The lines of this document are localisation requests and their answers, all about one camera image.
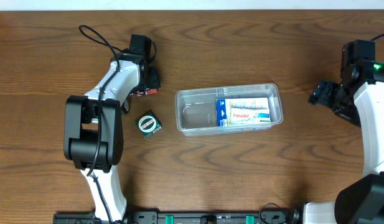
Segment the red and white box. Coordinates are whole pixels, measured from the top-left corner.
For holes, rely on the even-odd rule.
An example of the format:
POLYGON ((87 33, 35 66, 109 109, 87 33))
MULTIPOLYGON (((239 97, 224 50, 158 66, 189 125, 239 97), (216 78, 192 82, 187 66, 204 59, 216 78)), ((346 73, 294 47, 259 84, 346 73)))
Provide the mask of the red and white box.
POLYGON ((145 89, 143 91, 137 91, 136 94, 138 96, 146 96, 146 95, 152 95, 152 94, 156 94, 158 93, 158 89, 157 88, 153 88, 153 89, 145 89))

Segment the white Panadol box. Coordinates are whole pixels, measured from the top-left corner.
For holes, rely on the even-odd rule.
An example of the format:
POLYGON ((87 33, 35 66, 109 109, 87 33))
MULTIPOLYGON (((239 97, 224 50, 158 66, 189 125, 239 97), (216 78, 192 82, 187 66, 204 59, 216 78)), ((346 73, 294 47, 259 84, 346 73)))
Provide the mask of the white Panadol box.
POLYGON ((230 110, 230 123, 232 125, 258 124, 270 121, 268 109, 232 108, 230 110))

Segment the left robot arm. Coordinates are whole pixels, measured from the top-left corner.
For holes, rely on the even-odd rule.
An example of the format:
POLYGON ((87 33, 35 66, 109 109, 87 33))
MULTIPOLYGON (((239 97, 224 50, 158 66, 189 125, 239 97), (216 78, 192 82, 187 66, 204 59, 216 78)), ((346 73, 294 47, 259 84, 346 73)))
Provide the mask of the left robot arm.
POLYGON ((148 53, 117 53, 92 90, 66 101, 63 152, 88 182, 96 222, 115 223, 126 212, 117 168, 124 147, 121 116, 129 111, 128 96, 150 81, 152 61, 148 53))

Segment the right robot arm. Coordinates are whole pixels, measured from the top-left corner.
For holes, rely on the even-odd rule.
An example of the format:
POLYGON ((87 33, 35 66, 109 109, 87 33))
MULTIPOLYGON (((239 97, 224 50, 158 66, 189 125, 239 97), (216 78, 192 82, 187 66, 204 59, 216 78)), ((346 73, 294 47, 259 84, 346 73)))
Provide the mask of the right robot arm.
POLYGON ((321 81, 309 97, 360 126, 362 178, 334 201, 307 203, 303 223, 384 223, 384 63, 373 56, 342 59, 340 83, 321 81))

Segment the blue cooling patch box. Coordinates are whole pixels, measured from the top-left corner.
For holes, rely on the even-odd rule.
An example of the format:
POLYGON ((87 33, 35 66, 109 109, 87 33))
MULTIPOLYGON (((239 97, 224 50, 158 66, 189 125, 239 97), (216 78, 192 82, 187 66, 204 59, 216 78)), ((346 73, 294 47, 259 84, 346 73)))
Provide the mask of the blue cooling patch box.
POLYGON ((217 126, 251 125, 251 124, 232 125, 230 123, 230 110, 232 108, 268 109, 270 112, 267 98, 218 99, 216 101, 217 126))

